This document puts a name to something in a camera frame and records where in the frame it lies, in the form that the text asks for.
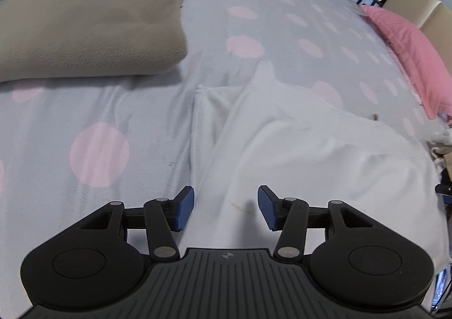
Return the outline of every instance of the beige headboard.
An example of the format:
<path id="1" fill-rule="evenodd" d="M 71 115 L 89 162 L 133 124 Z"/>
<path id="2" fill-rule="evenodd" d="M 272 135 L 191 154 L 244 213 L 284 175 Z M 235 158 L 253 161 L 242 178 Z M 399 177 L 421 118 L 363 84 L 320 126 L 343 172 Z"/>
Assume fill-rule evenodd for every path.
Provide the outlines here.
<path id="1" fill-rule="evenodd" d="M 440 0 L 388 0 L 384 7 L 418 27 L 452 75 L 452 10 Z"/>

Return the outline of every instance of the polka dot bed sheet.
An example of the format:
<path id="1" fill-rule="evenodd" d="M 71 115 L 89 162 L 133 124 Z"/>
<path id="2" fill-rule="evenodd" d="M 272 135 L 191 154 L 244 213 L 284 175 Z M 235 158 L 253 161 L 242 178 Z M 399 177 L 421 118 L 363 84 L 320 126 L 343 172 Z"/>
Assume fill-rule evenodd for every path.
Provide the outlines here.
<path id="1" fill-rule="evenodd" d="M 383 42 L 348 0 L 184 0 L 188 56 L 149 77 L 0 85 L 0 315 L 30 306 L 25 255 L 108 201 L 142 206 L 190 182 L 195 90 L 242 86 L 271 61 L 281 82 L 420 141 L 428 120 Z M 145 236 L 129 241 L 145 249 Z"/>

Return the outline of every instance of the white garment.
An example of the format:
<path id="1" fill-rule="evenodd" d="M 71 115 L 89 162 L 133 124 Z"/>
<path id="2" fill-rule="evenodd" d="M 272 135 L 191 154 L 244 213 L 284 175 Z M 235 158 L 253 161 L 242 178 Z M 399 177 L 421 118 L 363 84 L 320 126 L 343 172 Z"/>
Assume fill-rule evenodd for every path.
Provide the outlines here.
<path id="1" fill-rule="evenodd" d="M 200 88 L 192 131 L 195 208 L 187 247 L 269 248 L 257 190 L 326 207 L 340 199 L 424 248 L 436 273 L 448 263 L 435 168 L 419 143 L 387 125 L 337 109 L 311 90 L 279 83 L 260 63 L 244 87 Z M 308 234 L 305 253 L 324 241 Z"/>

